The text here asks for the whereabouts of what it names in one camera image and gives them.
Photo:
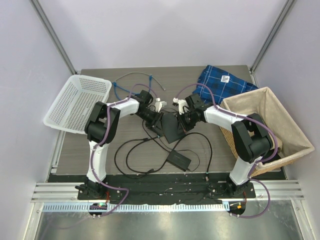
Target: blue cable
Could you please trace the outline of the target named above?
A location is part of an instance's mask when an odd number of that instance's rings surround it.
[[[152,78],[153,78],[152,75],[149,75],[149,88],[151,88]],[[121,98],[119,97],[119,95],[117,94],[117,88],[120,88],[121,90],[123,90],[123,91],[125,91],[125,92],[127,92],[127,93],[130,93],[129,90],[123,88],[122,86],[119,86],[115,81],[112,83],[112,85],[113,85],[113,89],[114,89],[114,95],[115,95],[115,97],[116,97],[119,101],[121,101],[122,99],[121,99]]]

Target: gray floor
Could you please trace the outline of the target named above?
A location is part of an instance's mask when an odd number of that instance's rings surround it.
[[[81,74],[107,79],[114,81],[118,77],[129,72],[144,72],[152,74],[157,78],[161,84],[166,88],[163,91],[156,81],[152,81],[152,88],[161,97],[161,100],[168,102],[168,107],[172,107],[172,100],[175,95],[184,86],[197,82],[204,66],[185,66],[185,67],[148,67],[148,68],[117,68],[117,69],[84,69]],[[231,74],[252,82],[248,67],[246,65],[237,66],[219,66],[219,68],[230,72]],[[135,83],[149,83],[148,77],[141,74],[132,74],[119,80],[118,84],[126,89],[130,89]],[[194,87],[186,89],[180,98],[185,98],[192,93]],[[118,95],[121,98],[127,96],[127,93],[118,90]],[[114,90],[110,91],[108,102],[117,101]],[[117,148],[127,140],[145,138],[146,133],[142,129],[142,120],[136,116],[127,116],[119,121],[116,136],[110,144],[107,154],[106,171],[108,174],[119,173],[114,164],[114,155]],[[203,122],[197,123],[193,132],[200,132],[205,134],[211,141],[213,147],[213,159],[210,167],[211,172],[229,172],[233,169],[235,158],[223,137],[218,126],[213,124],[205,124]],[[125,167],[125,156],[133,144],[128,144],[121,149],[118,154],[118,165],[126,173],[131,173]],[[206,140],[199,135],[191,135],[185,138],[177,149],[191,149],[195,151],[200,157],[200,166],[196,172],[205,172],[208,165],[210,149]],[[58,175],[84,175],[89,167],[89,144],[86,135],[66,133],[58,168],[56,174]],[[190,169],[194,169],[198,165],[198,158],[193,153],[184,152],[185,156],[189,157],[192,162]],[[144,143],[132,151],[129,162],[131,167],[140,171],[147,171],[151,168],[158,168],[168,156],[167,152],[162,150],[154,142],[150,141]],[[161,170],[161,173],[179,173],[178,168],[167,163]]]
[[[262,211],[265,201],[247,202],[244,215]],[[237,219],[225,211],[112,213],[70,227],[86,212],[45,212],[36,240],[302,240],[291,201],[272,201],[264,215]]]

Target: blue towel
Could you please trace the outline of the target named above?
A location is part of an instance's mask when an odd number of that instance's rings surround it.
[[[258,89],[256,85],[211,65],[202,71],[198,83],[210,88],[216,104],[220,104],[224,98]],[[193,93],[199,94],[205,103],[212,102],[211,95],[204,86],[197,85]]]

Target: laundry basket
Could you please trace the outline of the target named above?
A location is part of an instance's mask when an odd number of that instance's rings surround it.
[[[239,114],[259,114],[275,136],[282,141],[279,160],[258,163],[252,177],[292,164],[315,150],[302,130],[298,127],[285,107],[268,87],[225,98],[222,108]],[[238,157],[232,132],[221,128],[235,158]]]
[[[96,102],[106,102],[112,83],[102,78],[72,75],[55,98],[43,123],[54,129],[85,134]]]

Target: gray cable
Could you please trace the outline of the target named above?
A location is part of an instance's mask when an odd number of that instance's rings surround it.
[[[158,79],[156,79],[152,74],[148,74],[145,72],[141,72],[141,71],[132,71],[129,73],[126,73],[125,75],[122,75],[121,77],[118,77],[116,80],[114,80],[114,82],[118,81],[119,79],[124,78],[125,76],[128,76],[130,74],[144,74],[150,77],[150,75],[152,76],[152,78],[160,85],[160,87],[162,88],[163,91],[165,91],[166,89],[162,86],[162,84],[158,81]]]

